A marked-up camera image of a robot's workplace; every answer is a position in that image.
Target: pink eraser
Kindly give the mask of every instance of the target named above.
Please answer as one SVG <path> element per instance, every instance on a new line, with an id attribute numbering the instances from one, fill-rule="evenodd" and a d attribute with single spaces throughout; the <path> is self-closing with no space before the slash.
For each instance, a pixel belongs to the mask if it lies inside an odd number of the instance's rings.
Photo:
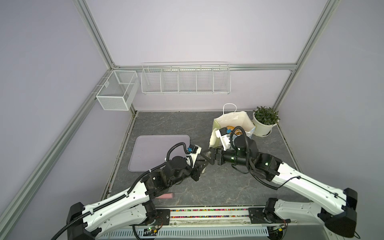
<path id="1" fill-rule="evenodd" d="M 163 195 L 160 195 L 158 197 L 156 197 L 157 199 L 171 199 L 173 198 L 173 192 L 171 193 L 165 193 Z"/>

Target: green leaves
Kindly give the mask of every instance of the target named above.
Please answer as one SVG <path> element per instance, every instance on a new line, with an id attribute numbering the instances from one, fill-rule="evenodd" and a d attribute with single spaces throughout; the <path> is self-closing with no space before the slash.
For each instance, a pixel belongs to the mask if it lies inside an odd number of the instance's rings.
<path id="1" fill-rule="evenodd" d="M 254 110 L 253 112 L 257 121 L 265 125 L 273 125 L 278 123 L 278 120 L 280 120 L 278 116 L 279 111 L 275 112 L 273 108 L 260 106 L 257 107 L 257 110 Z"/>

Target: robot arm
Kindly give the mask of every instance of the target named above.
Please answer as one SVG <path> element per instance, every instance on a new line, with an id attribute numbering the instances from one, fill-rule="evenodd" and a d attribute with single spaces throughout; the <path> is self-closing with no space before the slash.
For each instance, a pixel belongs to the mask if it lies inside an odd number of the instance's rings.
<path id="1" fill-rule="evenodd" d="M 152 224 L 157 216 L 152 199 L 167 193 L 171 186 L 185 178 L 191 177 L 198 181 L 208 163 L 214 164 L 216 160 L 218 165 L 229 162 L 233 166 L 249 166 L 250 174 L 263 185 L 277 190 L 279 187 L 271 186 L 264 180 L 274 182 L 313 201 L 290 203 L 269 199 L 263 212 L 252 214 L 250 211 L 251 222 L 255 218 L 267 223 L 290 222 L 290 218 L 303 219 L 322 223 L 338 235 L 353 237 L 357 204 L 357 193 L 354 190 L 341 190 L 318 182 L 280 159 L 259 152 L 256 142 L 248 137 L 241 135 L 233 144 L 235 149 L 224 150 L 218 147 L 203 152 L 201 147 L 191 145 L 187 158 L 176 156 L 166 161 L 141 175 L 131 188 L 94 204 L 74 204 L 70 208 L 67 225 L 52 240 L 65 230 L 68 230 L 68 240 L 93 240 L 123 226 Z M 206 161 L 196 161 L 198 155 Z"/>
<path id="2" fill-rule="evenodd" d="M 142 174 L 132 187 L 108 199 L 86 206 L 80 202 L 72 205 L 67 225 L 52 239 L 57 239 L 67 230 L 69 240 L 93 240 L 123 226 L 153 223 L 157 211 L 152 199 L 167 193 L 171 186 L 185 178 L 191 177 L 198 181 L 208 165 L 208 162 L 196 161 L 201 147 L 190 145 L 187 149 L 184 143 L 175 146 L 181 145 L 187 153 L 186 158 L 176 156 L 171 160 L 166 159 L 165 163 Z"/>
<path id="3" fill-rule="evenodd" d="M 264 214 L 259 216 L 269 222 L 281 222 L 282 219 L 301 218 L 323 223 L 332 232 L 343 237 L 353 237 L 356 228 L 357 192 L 352 189 L 338 189 L 316 181 L 284 163 L 281 159 L 270 154 L 261 153 L 256 142 L 248 138 L 245 133 L 238 136 L 229 149 L 231 136 L 226 128 L 217 130 L 217 135 L 223 147 L 210 148 L 203 151 L 201 156 L 210 164 L 217 160 L 218 165 L 226 162 L 235 165 L 249 165 L 249 173 L 264 186 L 277 190 L 285 186 L 314 203 L 286 203 L 278 199 L 269 199 Z M 279 184 L 279 187 L 267 182 Z"/>

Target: wire basket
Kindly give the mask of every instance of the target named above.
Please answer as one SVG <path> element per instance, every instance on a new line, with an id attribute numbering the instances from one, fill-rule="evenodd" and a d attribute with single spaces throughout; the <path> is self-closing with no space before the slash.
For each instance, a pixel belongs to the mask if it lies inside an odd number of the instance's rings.
<path id="1" fill-rule="evenodd" d="M 139 85 L 136 71 L 113 70 L 96 98 L 104 110 L 128 111 Z"/>
<path id="2" fill-rule="evenodd" d="M 229 63 L 144 67 L 141 90 L 144 94 L 228 94 L 231 92 Z"/>

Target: orange item in bag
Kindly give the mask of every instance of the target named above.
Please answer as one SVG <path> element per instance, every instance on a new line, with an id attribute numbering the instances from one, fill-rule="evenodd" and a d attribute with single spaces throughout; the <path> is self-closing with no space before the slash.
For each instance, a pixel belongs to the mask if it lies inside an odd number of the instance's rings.
<path id="1" fill-rule="evenodd" d="M 232 127 L 232 126 L 227 126 L 227 128 L 230 129 L 231 131 L 233 131 L 233 130 L 235 129 L 235 127 Z M 235 131 L 235 134 L 236 134 L 237 136 L 239 136 L 239 135 L 242 134 L 242 132 L 241 132 L 240 129 L 237 129 L 237 130 Z"/>

